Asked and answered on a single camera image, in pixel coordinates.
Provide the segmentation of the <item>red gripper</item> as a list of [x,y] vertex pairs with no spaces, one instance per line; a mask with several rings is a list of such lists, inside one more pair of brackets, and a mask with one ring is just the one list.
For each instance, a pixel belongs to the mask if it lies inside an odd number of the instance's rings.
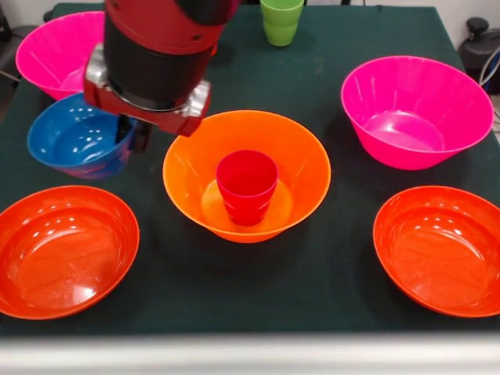
[[116,145],[124,143],[127,147],[130,146],[132,123],[127,116],[139,120],[134,130],[135,152],[145,152],[152,124],[172,134],[191,136],[208,111],[211,93],[211,84],[207,80],[200,80],[186,101],[174,109],[156,110],[136,105],[117,94],[110,85],[102,43],[97,44],[91,53],[84,75],[86,102],[108,113],[119,115]]

